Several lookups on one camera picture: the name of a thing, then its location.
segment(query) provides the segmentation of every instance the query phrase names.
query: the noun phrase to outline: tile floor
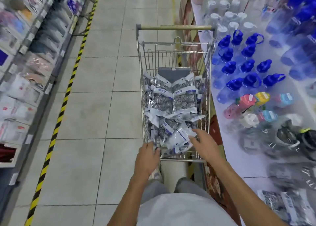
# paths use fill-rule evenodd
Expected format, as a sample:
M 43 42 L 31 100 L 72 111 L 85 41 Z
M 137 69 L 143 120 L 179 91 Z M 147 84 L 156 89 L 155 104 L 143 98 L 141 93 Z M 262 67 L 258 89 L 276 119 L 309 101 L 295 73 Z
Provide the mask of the tile floor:
M 178 13 L 180 0 L 175 1 Z M 173 24 L 172 1 L 99 0 L 32 226 L 105 226 L 120 202 L 143 143 L 136 23 Z M 78 27 L 83 30 L 86 24 L 83 20 Z M 171 41 L 172 36 L 144 31 L 140 39 Z M 24 225 L 81 41 L 71 41 L 65 70 L 15 190 L 13 213 L 1 225 Z M 184 163 L 162 168 L 170 190 L 186 175 Z

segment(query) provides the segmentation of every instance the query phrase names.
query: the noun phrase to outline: white shirt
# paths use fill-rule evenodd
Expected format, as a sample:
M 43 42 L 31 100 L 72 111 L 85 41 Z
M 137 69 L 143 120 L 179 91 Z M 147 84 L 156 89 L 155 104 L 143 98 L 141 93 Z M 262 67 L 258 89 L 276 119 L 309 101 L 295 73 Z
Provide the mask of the white shirt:
M 190 193 L 161 194 L 143 203 L 137 226 L 236 226 L 215 201 Z

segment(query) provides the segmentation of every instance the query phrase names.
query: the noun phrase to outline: yellow and black striped tape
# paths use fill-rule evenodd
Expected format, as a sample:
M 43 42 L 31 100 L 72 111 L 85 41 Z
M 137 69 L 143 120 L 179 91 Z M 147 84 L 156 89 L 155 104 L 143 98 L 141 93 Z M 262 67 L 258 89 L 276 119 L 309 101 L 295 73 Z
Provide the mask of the yellow and black striped tape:
M 40 173 L 40 177 L 39 177 L 39 180 L 38 180 L 38 183 L 37 183 L 37 187 L 36 187 L 36 190 L 35 190 L 35 193 L 34 193 L 34 196 L 33 196 L 33 199 L 32 199 L 32 203 L 31 203 L 31 206 L 30 206 L 30 210 L 28 212 L 27 219 L 26 219 L 26 222 L 25 222 L 24 226 L 30 226 L 32 224 L 34 212 L 35 212 L 36 206 L 37 206 L 38 201 L 39 201 L 40 192 L 41 192 L 41 189 L 42 189 L 42 184 L 44 182 L 44 179 L 45 179 L 45 176 L 46 176 L 46 172 L 47 172 L 47 169 L 48 169 L 48 165 L 49 165 L 49 162 L 51 160 L 52 152 L 53 152 L 53 149 L 54 149 L 54 146 L 55 146 L 55 143 L 56 143 L 56 138 L 57 138 L 57 135 L 58 135 L 59 127 L 60 127 L 61 122 L 62 122 L 63 117 L 64 117 L 66 105 L 67 105 L 67 102 L 68 102 L 68 96 L 70 95 L 70 91 L 71 91 L 71 87 L 72 87 L 72 82 L 73 82 L 73 80 L 74 80 L 74 78 L 76 76 L 78 64 L 79 64 L 80 59 L 81 59 L 81 55 L 82 55 L 82 52 L 83 52 L 83 49 L 84 49 L 84 45 L 85 45 L 86 40 L 87 40 L 88 33 L 90 31 L 92 19 L 93 19 L 94 12 L 95 12 L 95 9 L 97 7 L 98 1 L 99 0 L 95 0 L 95 2 L 93 4 L 93 7 L 92 7 L 92 11 L 90 13 L 90 18 L 89 18 L 89 21 L 88 21 L 86 29 L 85 29 L 85 34 L 83 36 L 83 40 L 81 42 L 80 51 L 78 53 L 78 56 L 77 56 L 74 68 L 72 70 L 72 74 L 71 74 L 71 77 L 70 77 L 70 80 L 69 80 L 69 84 L 68 84 L 68 87 L 67 87 L 67 90 L 66 90 L 66 93 L 65 93 L 64 101 L 63 101 L 63 104 L 61 106 L 60 113 L 58 115 L 57 123 L 55 125 L 53 136 L 51 138 L 51 143 L 50 143 L 49 148 L 48 148 L 48 152 L 47 152 L 47 155 L 46 155 L 46 158 L 45 158 L 45 162 L 44 162 L 42 171 Z

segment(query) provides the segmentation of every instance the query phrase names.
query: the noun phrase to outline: metal wire basket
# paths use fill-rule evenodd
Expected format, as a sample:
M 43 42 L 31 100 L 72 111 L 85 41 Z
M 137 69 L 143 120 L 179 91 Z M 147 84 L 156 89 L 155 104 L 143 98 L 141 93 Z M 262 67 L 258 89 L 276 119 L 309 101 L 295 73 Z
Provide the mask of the metal wire basket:
M 172 42 L 139 42 L 140 30 L 208 30 L 213 31 L 212 43 L 182 42 L 180 37 L 176 37 Z M 137 52 L 140 67 L 141 99 L 143 113 L 143 140 L 149 141 L 148 123 L 144 115 L 147 107 L 146 91 L 144 83 L 144 72 L 154 77 L 157 73 L 165 77 L 170 82 L 178 80 L 187 74 L 202 75 L 205 78 L 200 113 L 206 118 L 198 122 L 198 127 L 209 133 L 211 112 L 211 57 L 215 49 L 215 29 L 211 26 L 141 26 L 136 25 Z M 161 147 L 161 153 L 167 148 Z M 194 148 L 189 149 L 182 155 L 161 158 L 162 161 L 185 161 L 202 162 L 203 160 Z

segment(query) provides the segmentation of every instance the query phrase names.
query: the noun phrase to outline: shopping cart handle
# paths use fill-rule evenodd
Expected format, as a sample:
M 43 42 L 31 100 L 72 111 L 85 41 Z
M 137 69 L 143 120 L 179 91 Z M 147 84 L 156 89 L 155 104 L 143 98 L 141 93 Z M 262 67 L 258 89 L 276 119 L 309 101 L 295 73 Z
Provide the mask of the shopping cart handle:
M 161 25 L 161 26 L 142 26 L 136 24 L 136 38 L 139 36 L 140 30 L 210 30 L 215 31 L 212 26 L 184 26 L 184 25 Z

